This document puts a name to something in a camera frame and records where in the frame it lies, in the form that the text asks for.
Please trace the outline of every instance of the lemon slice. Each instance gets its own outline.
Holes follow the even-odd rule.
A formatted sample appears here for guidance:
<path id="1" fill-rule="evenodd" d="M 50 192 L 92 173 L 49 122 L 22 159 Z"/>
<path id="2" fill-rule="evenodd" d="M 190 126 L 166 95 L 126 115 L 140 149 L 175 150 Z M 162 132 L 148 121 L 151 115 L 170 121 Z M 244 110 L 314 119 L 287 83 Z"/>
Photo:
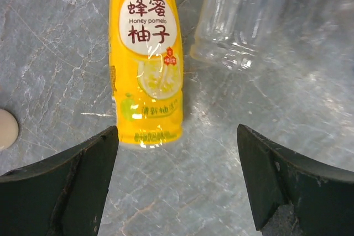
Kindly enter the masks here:
<path id="1" fill-rule="evenodd" d="M 140 62 L 138 81 L 144 92 L 154 99 L 168 99 L 181 88 L 182 76 L 179 58 L 175 65 L 166 65 L 163 60 Z"/>

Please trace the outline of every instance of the white round object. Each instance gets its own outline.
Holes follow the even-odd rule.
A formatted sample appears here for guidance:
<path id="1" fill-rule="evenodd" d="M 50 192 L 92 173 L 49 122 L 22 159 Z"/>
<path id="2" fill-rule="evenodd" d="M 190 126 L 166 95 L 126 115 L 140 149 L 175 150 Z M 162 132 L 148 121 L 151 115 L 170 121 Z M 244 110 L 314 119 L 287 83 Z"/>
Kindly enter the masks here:
<path id="1" fill-rule="evenodd" d="M 18 123 L 7 111 L 0 109 L 0 150 L 7 149 L 17 139 Z"/>

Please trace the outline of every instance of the transparent bottle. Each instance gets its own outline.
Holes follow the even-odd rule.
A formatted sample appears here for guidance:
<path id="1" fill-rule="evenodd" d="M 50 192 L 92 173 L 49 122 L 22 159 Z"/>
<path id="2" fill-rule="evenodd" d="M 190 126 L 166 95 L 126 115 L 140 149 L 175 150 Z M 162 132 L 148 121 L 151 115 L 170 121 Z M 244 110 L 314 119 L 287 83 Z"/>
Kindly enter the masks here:
<path id="1" fill-rule="evenodd" d="M 284 1 L 204 0 L 191 56 L 229 70 L 249 68 L 266 45 Z"/>

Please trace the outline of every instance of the marble tabletop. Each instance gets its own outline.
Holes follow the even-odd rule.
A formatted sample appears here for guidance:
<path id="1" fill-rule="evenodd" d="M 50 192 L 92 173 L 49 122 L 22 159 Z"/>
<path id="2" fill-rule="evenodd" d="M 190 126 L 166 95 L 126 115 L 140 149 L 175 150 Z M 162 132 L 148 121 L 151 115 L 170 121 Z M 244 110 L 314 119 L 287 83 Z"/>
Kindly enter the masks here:
<path id="1" fill-rule="evenodd" d="M 190 58 L 202 0 L 176 0 L 183 32 L 184 136 L 121 149 L 101 236 L 254 236 L 237 151 L 246 124 L 313 159 L 354 171 L 354 0 L 287 0 L 248 71 Z M 0 0 L 0 108 L 20 124 L 0 174 L 115 124 L 109 0 Z"/>

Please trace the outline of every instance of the yellow bottle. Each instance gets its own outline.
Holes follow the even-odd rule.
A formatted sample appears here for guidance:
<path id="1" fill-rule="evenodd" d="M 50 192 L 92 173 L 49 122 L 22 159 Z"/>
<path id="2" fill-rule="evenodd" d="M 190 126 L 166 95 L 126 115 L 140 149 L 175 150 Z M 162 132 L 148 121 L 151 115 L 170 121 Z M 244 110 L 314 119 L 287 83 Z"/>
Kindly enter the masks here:
<path id="1" fill-rule="evenodd" d="M 110 70 L 121 143 L 155 148 L 181 137 L 183 50 L 175 0 L 111 0 Z"/>

